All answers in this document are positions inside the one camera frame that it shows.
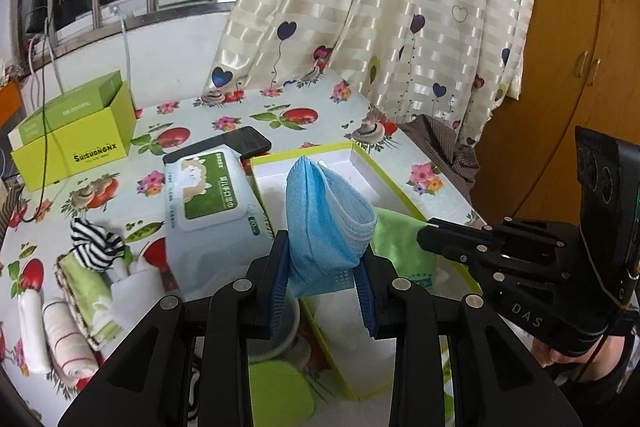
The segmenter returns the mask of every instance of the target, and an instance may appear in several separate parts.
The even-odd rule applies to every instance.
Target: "striped curtain fabric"
[[[474,144],[520,93],[533,0],[238,0],[203,100],[304,89],[330,66],[397,123],[426,114]]]

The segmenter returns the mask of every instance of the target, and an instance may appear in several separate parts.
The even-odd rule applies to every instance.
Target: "black camera device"
[[[482,230],[430,219],[426,250],[469,267],[503,317],[569,357],[638,318],[640,147],[575,131],[580,226],[511,219]]]

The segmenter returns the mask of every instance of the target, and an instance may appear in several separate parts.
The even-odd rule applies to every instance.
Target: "wooden wardrobe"
[[[476,146],[479,214],[577,223],[576,125],[640,144],[640,0],[535,0],[520,100]]]

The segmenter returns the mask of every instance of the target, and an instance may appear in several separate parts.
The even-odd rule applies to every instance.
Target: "black and white striped cloth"
[[[76,261],[89,270],[103,272],[124,256],[125,245],[119,235],[82,217],[71,220],[71,241]]]

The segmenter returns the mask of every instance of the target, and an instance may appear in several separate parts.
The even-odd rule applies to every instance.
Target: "smartphone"
[[[240,160],[244,161],[258,154],[271,150],[271,142],[253,127],[241,127],[235,131],[213,136],[200,142],[182,147],[177,151],[165,154],[162,161],[165,165],[177,162],[180,158],[191,156],[199,152],[208,151],[219,145],[228,145],[239,153]]]

